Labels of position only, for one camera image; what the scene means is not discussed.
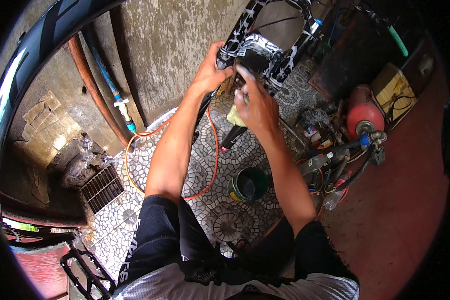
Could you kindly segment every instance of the person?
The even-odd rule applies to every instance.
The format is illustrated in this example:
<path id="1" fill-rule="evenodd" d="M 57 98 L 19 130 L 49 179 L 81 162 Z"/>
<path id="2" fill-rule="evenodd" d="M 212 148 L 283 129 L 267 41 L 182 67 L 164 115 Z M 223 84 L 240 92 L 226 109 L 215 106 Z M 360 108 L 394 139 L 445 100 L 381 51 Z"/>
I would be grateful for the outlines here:
<path id="1" fill-rule="evenodd" d="M 182 198 L 201 101 L 232 75 L 231 67 L 216 66 L 216 53 L 224 44 L 211 45 L 156 146 L 139 225 L 114 298 L 358 299 L 358 278 L 317 220 L 309 189 L 288 152 L 278 127 L 278 105 L 243 66 L 237 71 L 246 84 L 235 91 L 234 103 L 265 150 L 284 217 L 254 247 L 227 258 L 214 249 Z M 290 261 L 294 278 L 282 278 Z"/>

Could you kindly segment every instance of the man's arm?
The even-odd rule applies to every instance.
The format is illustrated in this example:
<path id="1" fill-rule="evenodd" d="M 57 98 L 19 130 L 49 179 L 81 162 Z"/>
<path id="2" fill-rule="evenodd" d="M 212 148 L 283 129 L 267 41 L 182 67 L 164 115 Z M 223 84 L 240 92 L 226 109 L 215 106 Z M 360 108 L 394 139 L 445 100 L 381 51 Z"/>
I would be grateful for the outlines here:
<path id="1" fill-rule="evenodd" d="M 192 137 L 198 110 L 204 96 L 232 75 L 232 68 L 219 70 L 216 55 L 225 42 L 210 46 L 191 86 L 183 96 L 173 118 L 151 158 L 145 197 L 159 195 L 179 203 L 190 162 Z"/>
<path id="2" fill-rule="evenodd" d="M 317 217 L 312 197 L 278 127 L 276 101 L 245 67 L 238 65 L 237 71 L 246 85 L 235 91 L 234 103 L 240 118 L 257 136 L 267 154 L 278 203 L 296 237 L 306 224 Z M 248 94 L 248 104 L 244 102 L 244 94 Z"/>

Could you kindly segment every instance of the blue pipe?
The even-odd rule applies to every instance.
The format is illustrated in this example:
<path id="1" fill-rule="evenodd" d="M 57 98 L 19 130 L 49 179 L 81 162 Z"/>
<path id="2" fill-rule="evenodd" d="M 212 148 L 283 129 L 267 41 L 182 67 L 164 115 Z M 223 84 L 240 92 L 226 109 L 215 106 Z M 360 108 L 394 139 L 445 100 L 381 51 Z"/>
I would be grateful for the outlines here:
<path id="1" fill-rule="evenodd" d="M 85 25 L 81 29 L 81 33 L 83 34 L 83 38 L 85 39 L 85 43 L 87 43 L 88 49 L 90 49 L 90 52 L 93 56 L 93 59 L 95 59 L 95 62 L 98 65 L 98 69 L 100 70 L 100 73 L 102 74 L 103 78 L 105 79 L 108 87 L 112 91 L 113 96 L 115 97 L 115 102 L 122 102 L 123 97 L 120 94 L 119 89 L 115 85 L 115 82 L 113 81 L 112 77 L 110 76 L 110 73 L 108 72 L 107 68 L 105 67 L 105 64 L 103 63 L 102 57 L 98 53 L 97 46 L 95 44 L 95 40 L 92 36 L 92 28 L 90 24 Z M 133 122 L 132 117 L 130 117 L 130 121 L 126 121 L 126 127 L 128 130 L 130 130 L 133 134 L 136 133 L 136 127 L 135 122 Z"/>

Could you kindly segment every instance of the plastic bottle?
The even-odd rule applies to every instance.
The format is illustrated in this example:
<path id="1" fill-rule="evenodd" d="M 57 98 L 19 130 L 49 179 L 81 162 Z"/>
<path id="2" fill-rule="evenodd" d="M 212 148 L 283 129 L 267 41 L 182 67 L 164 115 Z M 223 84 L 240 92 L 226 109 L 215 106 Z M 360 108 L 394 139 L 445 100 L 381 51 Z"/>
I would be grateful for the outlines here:
<path id="1" fill-rule="evenodd" d="M 317 156 L 308 159 L 306 163 L 299 165 L 298 168 L 300 169 L 300 172 L 302 172 L 302 175 L 305 175 L 323 167 L 333 156 L 334 154 L 332 152 L 329 152 L 326 155 L 318 154 Z"/>
<path id="2" fill-rule="evenodd" d="M 335 185 L 333 187 L 336 188 L 340 184 L 346 182 L 347 179 L 350 178 L 350 174 L 352 174 L 352 171 L 348 171 L 345 174 L 343 174 L 342 176 L 340 176 L 340 178 L 338 178 L 338 180 L 337 180 L 337 183 L 335 183 Z M 334 192 L 327 194 L 327 196 L 323 200 L 323 206 L 330 211 L 333 210 L 337 206 L 340 199 L 342 199 L 343 195 L 344 195 L 343 190 L 334 191 Z"/>

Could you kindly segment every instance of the rusty pipe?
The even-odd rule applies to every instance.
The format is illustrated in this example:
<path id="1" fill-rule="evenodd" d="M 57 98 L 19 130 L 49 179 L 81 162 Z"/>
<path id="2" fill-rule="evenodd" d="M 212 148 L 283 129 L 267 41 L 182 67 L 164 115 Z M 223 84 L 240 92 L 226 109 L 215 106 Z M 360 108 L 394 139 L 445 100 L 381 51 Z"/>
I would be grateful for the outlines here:
<path id="1" fill-rule="evenodd" d="M 120 129 L 120 126 L 113 117 L 112 112 L 108 108 L 102 96 L 102 93 L 100 93 L 100 90 L 98 89 L 97 82 L 95 81 L 95 78 L 92 75 L 92 71 L 90 70 L 90 66 L 88 65 L 87 59 L 85 58 L 84 49 L 82 48 L 82 43 L 80 42 L 78 34 L 73 35 L 72 38 L 68 41 L 68 48 L 70 49 L 73 61 L 77 66 L 78 73 L 80 74 L 80 77 L 83 80 L 85 87 L 87 87 L 87 90 L 90 92 L 91 98 L 97 105 L 98 110 L 102 113 L 102 116 L 105 118 L 108 126 L 110 126 L 113 133 L 123 144 L 123 147 L 126 148 L 129 141 L 125 137 L 123 131 Z M 133 152 L 133 147 L 130 146 L 128 151 Z"/>

